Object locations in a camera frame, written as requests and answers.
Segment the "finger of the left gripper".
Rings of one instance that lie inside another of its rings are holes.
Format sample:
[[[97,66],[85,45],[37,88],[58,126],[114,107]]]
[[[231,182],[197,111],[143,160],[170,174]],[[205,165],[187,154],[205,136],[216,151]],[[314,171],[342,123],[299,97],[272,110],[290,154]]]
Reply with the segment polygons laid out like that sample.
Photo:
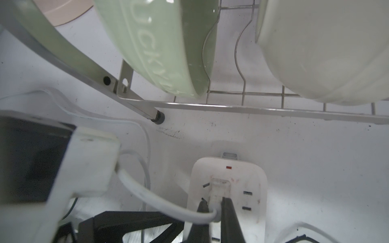
[[[183,231],[184,222],[161,212],[106,211],[79,224],[79,243],[121,243],[127,233],[170,226],[153,243],[171,243]]]

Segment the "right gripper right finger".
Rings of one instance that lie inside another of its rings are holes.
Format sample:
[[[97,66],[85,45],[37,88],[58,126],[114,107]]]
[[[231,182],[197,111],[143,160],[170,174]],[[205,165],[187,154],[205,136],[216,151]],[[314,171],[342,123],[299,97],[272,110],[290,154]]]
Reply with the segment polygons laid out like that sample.
[[[221,203],[221,242],[245,243],[233,201],[224,197]]]

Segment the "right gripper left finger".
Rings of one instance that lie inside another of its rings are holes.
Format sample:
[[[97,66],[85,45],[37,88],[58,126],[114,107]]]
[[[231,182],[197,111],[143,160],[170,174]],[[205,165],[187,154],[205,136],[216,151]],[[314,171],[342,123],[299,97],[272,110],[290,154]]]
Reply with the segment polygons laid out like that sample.
[[[209,213],[209,208],[207,202],[202,199],[199,203],[198,213]],[[186,240],[182,241],[183,243],[209,243],[209,224],[193,224],[190,228],[188,237]]]

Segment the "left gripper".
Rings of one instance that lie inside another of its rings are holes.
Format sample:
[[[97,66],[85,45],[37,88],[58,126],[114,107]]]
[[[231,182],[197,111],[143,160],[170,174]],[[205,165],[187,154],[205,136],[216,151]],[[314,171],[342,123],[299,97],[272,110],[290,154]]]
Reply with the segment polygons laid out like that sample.
[[[116,135],[1,111],[1,242],[49,243],[70,199],[103,195]]]

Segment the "white power strip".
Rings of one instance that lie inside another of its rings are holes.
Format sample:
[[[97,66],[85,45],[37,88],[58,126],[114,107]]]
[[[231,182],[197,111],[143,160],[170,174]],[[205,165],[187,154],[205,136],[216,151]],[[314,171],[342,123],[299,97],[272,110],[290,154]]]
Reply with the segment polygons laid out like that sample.
[[[201,200],[210,201],[211,192],[231,198],[247,243],[265,241],[267,177],[256,164],[243,162],[235,153],[197,160],[192,168],[187,208],[197,210]]]

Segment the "white fan plug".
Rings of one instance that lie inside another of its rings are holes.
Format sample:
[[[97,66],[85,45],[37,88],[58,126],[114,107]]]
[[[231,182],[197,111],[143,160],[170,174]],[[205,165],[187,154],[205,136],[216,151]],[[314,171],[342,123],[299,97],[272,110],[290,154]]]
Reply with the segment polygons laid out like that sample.
[[[209,213],[194,212],[163,199],[162,197],[143,187],[127,174],[118,174],[118,177],[123,185],[137,198],[139,198],[145,204],[152,206],[153,208],[174,219],[199,225],[221,221],[221,203],[218,206],[212,205],[211,212]]]

